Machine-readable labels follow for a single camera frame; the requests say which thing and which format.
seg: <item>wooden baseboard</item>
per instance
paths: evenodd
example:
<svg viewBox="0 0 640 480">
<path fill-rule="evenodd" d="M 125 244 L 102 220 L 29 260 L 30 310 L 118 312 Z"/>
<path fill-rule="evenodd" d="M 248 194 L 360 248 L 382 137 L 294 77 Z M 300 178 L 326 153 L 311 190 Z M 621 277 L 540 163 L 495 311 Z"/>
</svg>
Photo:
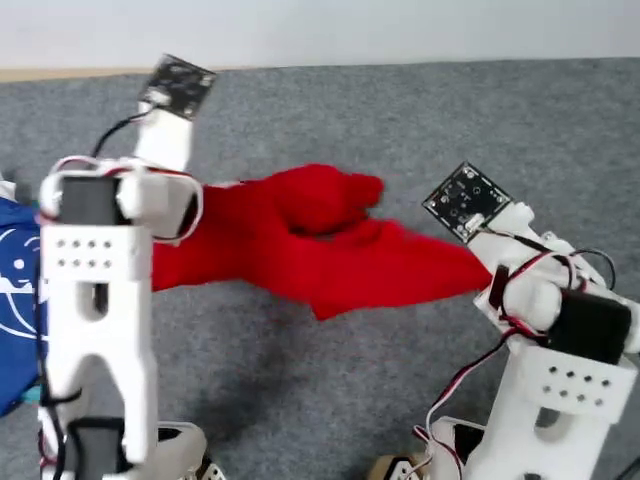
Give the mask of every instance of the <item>wooden baseboard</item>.
<svg viewBox="0 0 640 480">
<path fill-rule="evenodd" d="M 73 68 L 57 69 L 0 69 L 0 83 L 28 82 L 34 80 L 52 80 L 61 78 L 90 78 L 107 77 L 111 75 L 125 75 L 132 73 L 150 73 L 151 68 Z M 229 70 L 229 68 L 211 68 L 213 71 Z"/>
</svg>

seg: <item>white wall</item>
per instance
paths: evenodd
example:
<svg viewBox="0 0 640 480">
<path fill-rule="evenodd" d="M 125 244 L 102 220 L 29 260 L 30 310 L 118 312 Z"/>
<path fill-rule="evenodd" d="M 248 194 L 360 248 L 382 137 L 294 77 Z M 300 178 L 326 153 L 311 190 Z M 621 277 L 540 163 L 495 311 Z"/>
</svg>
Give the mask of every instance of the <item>white wall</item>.
<svg viewBox="0 0 640 480">
<path fill-rule="evenodd" d="M 165 51 L 216 67 L 640 56 L 640 1 L 0 0 L 0 68 Z"/>
</svg>

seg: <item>wire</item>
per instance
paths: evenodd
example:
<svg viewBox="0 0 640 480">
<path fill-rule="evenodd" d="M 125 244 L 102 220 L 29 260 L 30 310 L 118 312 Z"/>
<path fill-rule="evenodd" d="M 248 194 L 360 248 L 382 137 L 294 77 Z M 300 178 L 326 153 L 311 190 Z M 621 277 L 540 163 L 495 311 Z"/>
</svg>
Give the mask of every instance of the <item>wire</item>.
<svg viewBox="0 0 640 480">
<path fill-rule="evenodd" d="M 422 467 L 426 467 L 427 465 L 429 465 L 431 463 L 431 460 L 433 460 L 433 458 L 429 457 L 426 460 L 423 460 L 422 462 L 418 463 L 415 467 L 413 467 L 411 470 L 409 470 L 407 473 L 404 474 L 404 480 L 409 480 L 411 478 L 411 475 L 416 473 Z"/>
<path fill-rule="evenodd" d="M 636 457 L 622 472 L 613 480 L 631 480 L 640 472 L 640 456 Z"/>
<path fill-rule="evenodd" d="M 86 155 L 70 155 L 68 157 L 61 158 L 56 163 L 53 164 L 51 169 L 49 170 L 49 175 L 59 172 L 64 167 L 71 163 L 80 163 L 82 165 L 92 165 L 97 167 L 100 162 L 98 162 L 95 158 L 89 157 Z"/>
<path fill-rule="evenodd" d="M 196 195 L 196 213 L 193 216 L 191 223 L 189 224 L 189 228 L 182 235 L 178 235 L 176 237 L 167 238 L 167 237 L 159 237 L 154 235 L 153 239 L 158 243 L 173 243 L 176 241 L 184 240 L 187 237 L 191 236 L 193 232 L 195 232 L 196 228 L 198 227 L 198 224 L 202 219 L 202 215 L 204 214 L 204 189 L 202 184 L 198 182 L 195 178 L 193 178 L 191 175 L 185 172 L 177 172 L 174 170 L 167 170 L 164 168 L 156 168 L 156 167 L 142 166 L 142 168 L 153 173 L 161 173 L 167 176 L 184 178 L 185 180 L 189 181 L 193 185 L 193 191 L 195 192 L 195 195 Z M 118 167 L 112 168 L 111 170 L 106 171 L 104 173 L 104 176 L 105 177 L 115 176 L 120 173 L 130 172 L 131 170 L 133 170 L 133 167 L 131 166 L 123 166 L 123 167 L 118 166 Z"/>
<path fill-rule="evenodd" d="M 102 148 L 104 147 L 104 144 L 107 142 L 107 140 L 109 140 L 109 137 L 111 137 L 114 133 L 116 133 L 118 130 L 123 129 L 127 125 L 130 125 L 131 123 L 135 122 L 136 120 L 140 120 L 141 118 L 146 117 L 151 112 L 153 112 L 155 110 L 155 108 L 156 108 L 156 106 L 153 105 L 146 112 L 136 113 L 135 115 L 131 115 L 130 117 L 124 118 L 124 119 L 120 120 L 119 122 L 116 122 L 109 130 L 104 132 L 102 134 L 102 136 L 98 139 L 98 141 L 96 142 L 95 146 L 93 147 L 93 150 L 91 151 L 91 157 L 97 158 L 98 155 L 100 155 L 100 152 L 102 151 Z"/>
<path fill-rule="evenodd" d="M 513 240 L 516 240 L 517 242 L 521 243 L 522 245 L 532 248 L 534 250 L 537 250 L 538 252 L 551 252 L 552 250 L 548 247 L 545 247 L 543 244 L 536 242 L 535 240 L 532 240 L 530 238 L 527 237 L 523 237 L 521 235 L 516 235 L 513 233 L 508 233 L 508 232 L 499 232 L 496 230 L 493 230 L 489 227 L 483 227 L 481 229 L 478 230 L 479 232 L 482 233 L 488 233 L 491 235 L 496 235 L 498 237 L 505 237 L 505 238 L 511 238 Z M 611 272 L 611 280 L 609 283 L 609 290 L 613 291 L 613 289 L 616 286 L 616 265 L 615 262 L 613 261 L 613 259 L 611 258 L 611 256 L 609 254 L 607 254 L 606 252 L 604 252 L 603 250 L 597 249 L 597 248 L 579 248 L 577 250 L 574 250 L 573 252 L 567 254 L 566 256 L 569 257 L 574 257 L 576 255 L 582 255 L 582 254 L 592 254 L 592 255 L 597 255 L 601 258 L 603 258 L 608 266 L 609 266 L 609 270 Z"/>
<path fill-rule="evenodd" d="M 616 288 L 616 264 L 609 254 L 597 248 L 579 248 L 578 250 L 571 252 L 569 256 L 573 257 L 576 255 L 584 255 L 588 253 L 603 258 L 607 262 L 609 271 L 611 272 L 611 279 L 609 280 L 609 290 L 613 291 L 613 289 Z"/>
<path fill-rule="evenodd" d="M 49 374 L 47 373 L 47 367 L 45 364 L 45 352 L 44 352 L 44 342 L 42 339 L 42 330 L 43 330 L 43 322 L 42 322 L 42 309 L 40 308 L 40 257 L 36 259 L 36 275 L 34 281 L 34 304 L 33 304 L 33 315 L 35 317 L 35 326 L 36 326 L 36 355 L 38 360 L 38 369 L 40 370 L 40 375 L 42 377 L 42 396 L 40 400 L 40 404 L 45 408 L 49 418 L 51 419 L 51 423 L 53 424 L 53 429 L 56 435 L 56 443 L 57 452 L 56 452 L 56 467 L 53 475 L 53 480 L 61 480 L 62 474 L 64 473 L 64 460 L 66 456 L 65 445 L 64 445 L 64 433 L 62 431 L 62 426 L 60 425 L 60 418 L 58 417 L 58 412 L 55 408 L 55 404 L 51 401 L 51 391 L 49 385 Z"/>
<path fill-rule="evenodd" d="M 498 351 L 500 351 L 500 349 L 507 342 L 507 340 L 514 335 L 522 335 L 523 337 L 529 338 L 530 340 L 534 340 L 534 341 L 539 340 L 538 337 L 531 335 L 528 331 L 523 331 L 520 328 L 510 328 L 509 330 L 507 330 L 505 333 L 502 334 L 502 336 L 500 337 L 500 340 L 493 348 L 491 348 L 489 351 L 482 354 L 473 362 L 465 365 L 455 373 L 455 375 L 451 378 L 451 380 L 447 384 L 447 387 L 442 391 L 442 393 L 440 393 L 436 401 L 433 403 L 433 405 L 427 412 L 427 417 L 425 419 L 425 428 L 422 429 L 422 427 L 419 427 L 419 426 L 415 426 L 413 428 L 413 434 L 416 435 L 418 438 L 422 439 L 423 441 L 426 440 L 427 445 L 430 445 L 431 442 L 435 442 L 441 447 L 443 447 L 445 450 L 447 450 L 447 452 L 449 452 L 449 454 L 454 459 L 456 466 L 458 467 L 458 480 L 462 479 L 462 462 L 458 457 L 457 453 L 455 452 L 455 450 L 451 446 L 438 440 L 434 436 L 433 431 L 431 430 L 431 419 L 435 411 L 438 410 L 442 405 L 444 405 L 447 402 L 447 400 L 449 400 L 449 398 L 451 398 L 453 393 L 462 384 L 462 381 L 467 377 L 467 375 L 469 375 L 472 371 L 474 371 L 476 368 L 478 368 L 480 365 L 482 365 L 484 362 L 486 362 L 491 357 L 493 357 L 496 353 L 498 353 Z"/>
</svg>

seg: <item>red towel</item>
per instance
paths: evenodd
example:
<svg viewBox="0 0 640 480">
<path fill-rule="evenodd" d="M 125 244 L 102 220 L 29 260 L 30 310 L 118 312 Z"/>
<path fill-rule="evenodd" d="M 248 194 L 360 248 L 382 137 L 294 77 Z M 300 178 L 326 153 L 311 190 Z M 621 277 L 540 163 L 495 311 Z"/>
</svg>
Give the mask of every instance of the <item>red towel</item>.
<svg viewBox="0 0 640 480">
<path fill-rule="evenodd" d="M 466 248 L 370 218 L 367 209 L 383 190 L 377 177 L 328 165 L 205 186 L 193 235 L 177 247 L 155 245 L 154 290 L 243 279 L 309 303 L 322 320 L 489 284 L 490 274 Z"/>
</svg>

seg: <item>black wire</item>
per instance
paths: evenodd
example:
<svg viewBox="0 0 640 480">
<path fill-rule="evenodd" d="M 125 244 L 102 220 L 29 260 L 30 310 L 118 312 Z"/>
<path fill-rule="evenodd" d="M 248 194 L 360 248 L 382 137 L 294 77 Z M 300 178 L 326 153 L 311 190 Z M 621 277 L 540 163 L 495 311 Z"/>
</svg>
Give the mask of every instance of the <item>black wire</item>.
<svg viewBox="0 0 640 480">
<path fill-rule="evenodd" d="M 640 456 L 636 457 L 627 468 L 620 472 L 613 480 L 631 480 L 640 472 Z"/>
<path fill-rule="evenodd" d="M 34 280 L 34 293 L 33 293 L 33 315 L 35 317 L 35 330 L 36 330 L 36 355 L 38 359 L 38 369 L 40 376 L 42 377 L 42 393 L 40 404 L 47 410 L 53 429 L 56 434 L 56 443 L 58 444 L 58 452 L 56 455 L 56 469 L 53 475 L 53 480 L 60 480 L 64 473 L 64 461 L 66 456 L 66 450 L 64 445 L 64 433 L 62 426 L 60 425 L 60 418 L 55 408 L 55 404 L 51 402 L 51 390 L 49 386 L 49 374 L 45 364 L 44 353 L 44 341 L 42 339 L 42 309 L 40 308 L 40 257 L 36 258 L 36 276 Z"/>
<path fill-rule="evenodd" d="M 100 155 L 100 152 L 102 151 L 102 147 L 104 147 L 104 144 L 107 142 L 107 140 L 109 140 L 109 137 L 111 137 L 111 135 L 116 133 L 118 130 L 123 129 L 127 125 L 135 122 L 136 120 L 139 120 L 149 115 L 154 109 L 155 107 L 151 107 L 146 112 L 136 113 L 135 115 L 131 115 L 130 117 L 124 118 L 119 122 L 116 122 L 109 130 L 104 132 L 102 136 L 98 139 L 95 146 L 93 147 L 93 150 L 91 151 L 91 156 L 93 158 L 97 158 L 98 155 Z"/>
<path fill-rule="evenodd" d="M 603 258 L 607 262 L 607 265 L 609 265 L 609 271 L 611 272 L 609 290 L 613 291 L 613 289 L 616 288 L 616 264 L 614 263 L 613 259 L 605 252 L 603 252 L 602 250 L 598 250 L 597 248 L 579 248 L 578 250 L 571 252 L 570 255 L 582 255 L 585 253 L 596 255 L 600 258 Z"/>
<path fill-rule="evenodd" d="M 485 233 L 490 233 L 492 235 L 496 235 L 498 237 L 512 238 L 512 239 L 516 240 L 517 242 L 521 243 L 522 245 L 524 245 L 525 247 L 532 248 L 533 250 L 537 250 L 540 253 L 550 252 L 551 251 L 551 249 L 545 247 L 541 243 L 538 243 L 535 240 L 531 240 L 530 238 L 523 237 L 521 235 L 497 232 L 497 231 L 492 230 L 491 228 L 488 228 L 488 227 L 484 227 L 481 231 L 485 232 Z M 611 280 L 609 282 L 609 287 L 608 288 L 609 288 L 609 290 L 613 291 L 613 289 L 616 287 L 616 265 L 615 265 L 615 262 L 613 261 L 613 259 L 609 255 L 607 255 L 605 252 L 603 252 L 602 250 L 598 250 L 597 248 L 579 248 L 579 249 L 574 250 L 573 252 L 569 253 L 569 256 L 582 255 L 582 254 L 585 254 L 585 253 L 590 253 L 592 255 L 597 255 L 598 257 L 603 258 L 607 262 L 607 265 L 609 266 L 609 271 L 611 272 Z M 560 263 L 562 263 L 565 267 L 569 268 L 569 266 L 567 265 L 566 260 L 563 261 L 562 257 L 555 257 L 555 258 Z"/>
</svg>

